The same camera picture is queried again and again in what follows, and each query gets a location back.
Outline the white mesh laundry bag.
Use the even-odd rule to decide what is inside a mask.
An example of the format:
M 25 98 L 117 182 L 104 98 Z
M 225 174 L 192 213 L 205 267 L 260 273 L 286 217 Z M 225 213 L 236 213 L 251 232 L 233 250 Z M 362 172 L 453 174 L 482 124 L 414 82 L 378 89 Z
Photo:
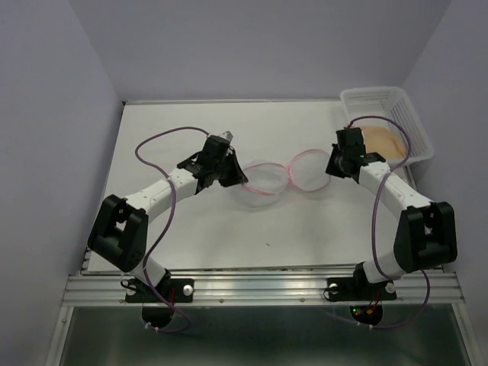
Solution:
M 234 188 L 233 195 L 247 207 L 260 208 L 277 203 L 289 188 L 305 194 L 316 193 L 331 181 L 326 174 L 328 162 L 329 154 L 322 149 L 300 152 L 286 164 L 252 161 L 243 169 L 248 181 Z

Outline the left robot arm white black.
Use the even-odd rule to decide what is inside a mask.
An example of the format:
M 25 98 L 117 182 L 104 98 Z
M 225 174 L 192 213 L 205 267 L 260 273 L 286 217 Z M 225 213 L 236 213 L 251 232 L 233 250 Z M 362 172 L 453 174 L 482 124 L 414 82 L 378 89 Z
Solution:
M 107 196 L 88 237 L 88 248 L 143 282 L 143 291 L 152 300 L 164 299 L 169 294 L 169 271 L 150 258 L 149 225 L 167 210 L 172 221 L 179 201 L 199 194 L 215 181 L 224 188 L 248 181 L 231 147 L 232 139 L 229 131 L 209 135 L 201 151 L 149 187 L 126 197 Z

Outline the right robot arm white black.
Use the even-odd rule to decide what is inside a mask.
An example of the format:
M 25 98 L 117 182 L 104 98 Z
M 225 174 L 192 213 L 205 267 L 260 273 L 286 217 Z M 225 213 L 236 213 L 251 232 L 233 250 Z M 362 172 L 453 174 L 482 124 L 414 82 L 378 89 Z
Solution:
M 356 268 L 351 289 L 359 297 L 369 297 L 378 283 L 394 281 L 418 270 L 454 262 L 458 256 L 454 208 L 434 202 L 392 172 L 385 158 L 367 152 L 360 128 L 336 132 L 337 142 L 326 166 L 326 174 L 350 178 L 375 195 L 371 218 L 373 258 Z M 396 218 L 393 245 L 377 254 L 377 210 L 383 204 Z

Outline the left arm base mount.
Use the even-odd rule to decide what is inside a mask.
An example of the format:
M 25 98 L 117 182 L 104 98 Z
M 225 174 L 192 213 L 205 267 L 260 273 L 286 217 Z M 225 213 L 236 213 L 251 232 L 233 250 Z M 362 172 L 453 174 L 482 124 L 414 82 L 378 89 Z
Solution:
M 142 281 L 131 278 L 122 280 L 127 303 L 160 303 L 161 300 Z M 162 280 L 156 290 L 170 303 L 191 303 L 193 301 L 194 280 L 191 278 L 171 278 Z

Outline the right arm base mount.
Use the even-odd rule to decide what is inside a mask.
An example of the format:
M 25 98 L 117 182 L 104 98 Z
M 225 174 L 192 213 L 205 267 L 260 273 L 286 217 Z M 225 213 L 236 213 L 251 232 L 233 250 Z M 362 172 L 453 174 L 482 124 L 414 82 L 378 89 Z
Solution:
M 393 286 L 393 282 L 370 283 L 366 278 L 363 264 L 360 263 L 355 266 L 353 273 L 346 277 L 327 278 L 323 296 L 329 302 L 396 300 L 397 293 L 395 289 L 388 291 L 387 285 Z

